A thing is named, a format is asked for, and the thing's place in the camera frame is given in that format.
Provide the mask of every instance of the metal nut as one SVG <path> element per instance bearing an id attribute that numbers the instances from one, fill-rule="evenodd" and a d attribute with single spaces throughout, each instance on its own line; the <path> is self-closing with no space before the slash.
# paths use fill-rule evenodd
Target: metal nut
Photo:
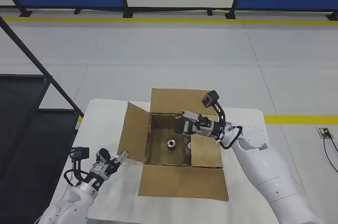
<path id="1" fill-rule="evenodd" d="M 168 140 L 168 150 L 174 150 L 176 146 L 176 141 L 173 139 Z"/>

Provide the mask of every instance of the white table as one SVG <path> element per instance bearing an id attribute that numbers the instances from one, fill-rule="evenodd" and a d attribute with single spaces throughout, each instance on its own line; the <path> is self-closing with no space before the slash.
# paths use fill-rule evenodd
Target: white table
<path id="1" fill-rule="evenodd" d="M 150 110 L 149 102 L 132 103 Z M 90 158 L 82 161 L 82 170 L 90 170 L 96 151 L 102 147 L 116 155 L 126 107 L 126 101 L 90 101 L 74 142 L 75 147 L 90 147 Z M 227 120 L 240 125 L 256 125 L 263 129 L 267 136 L 263 114 L 259 110 L 224 110 Z M 233 151 L 223 150 L 222 156 L 229 192 L 228 202 L 194 198 L 139 197 L 142 164 L 127 160 L 100 188 L 99 196 L 89 210 L 89 218 L 145 224 L 277 224 L 271 208 L 247 180 Z M 71 160 L 68 159 L 64 171 L 70 168 Z M 52 202 L 61 199 L 66 186 L 66 181 L 61 178 Z"/>

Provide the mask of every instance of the box flap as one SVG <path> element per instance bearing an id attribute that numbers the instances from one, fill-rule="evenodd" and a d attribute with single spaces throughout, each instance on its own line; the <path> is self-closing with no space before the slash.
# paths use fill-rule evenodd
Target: box flap
<path id="1" fill-rule="evenodd" d="M 128 151 L 128 158 L 144 162 L 149 119 L 149 112 L 128 102 L 118 155 Z"/>
<path id="2" fill-rule="evenodd" d="M 213 138 L 191 135 L 191 165 L 223 167 L 220 145 Z"/>
<path id="3" fill-rule="evenodd" d="M 165 165 L 143 166 L 139 196 L 229 200 L 223 169 Z"/>
<path id="4" fill-rule="evenodd" d="M 153 88 L 151 90 L 151 113 L 181 114 L 183 110 L 194 113 L 216 115 L 215 110 L 205 108 L 201 102 L 209 90 L 181 90 Z"/>

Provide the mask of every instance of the blue partition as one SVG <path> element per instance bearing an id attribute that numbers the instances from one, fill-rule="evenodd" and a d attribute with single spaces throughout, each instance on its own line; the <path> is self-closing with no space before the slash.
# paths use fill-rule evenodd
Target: blue partition
<path id="1" fill-rule="evenodd" d="M 122 0 L 18 0 L 22 6 L 123 7 Z"/>
<path id="2" fill-rule="evenodd" d="M 283 10 L 335 10 L 338 0 L 238 0 L 238 8 Z"/>

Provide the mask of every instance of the power cord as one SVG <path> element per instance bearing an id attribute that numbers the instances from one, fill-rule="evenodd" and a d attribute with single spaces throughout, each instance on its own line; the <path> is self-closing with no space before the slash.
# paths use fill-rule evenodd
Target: power cord
<path id="1" fill-rule="evenodd" d="M 338 148 L 337 148 L 335 142 L 332 139 L 330 131 L 327 128 L 325 128 L 323 131 L 324 131 L 324 133 L 323 133 L 323 147 L 325 148 L 326 157 L 327 157 L 328 161 L 330 162 L 331 166 L 333 167 L 333 169 L 338 173 L 338 170 L 336 169 L 336 167 L 333 165 L 330 158 L 328 157 L 327 150 L 326 150 L 326 137 L 328 137 L 331 140 L 331 142 L 333 143 L 333 146 L 334 146 L 335 150 L 337 151 L 337 154 L 338 154 Z"/>

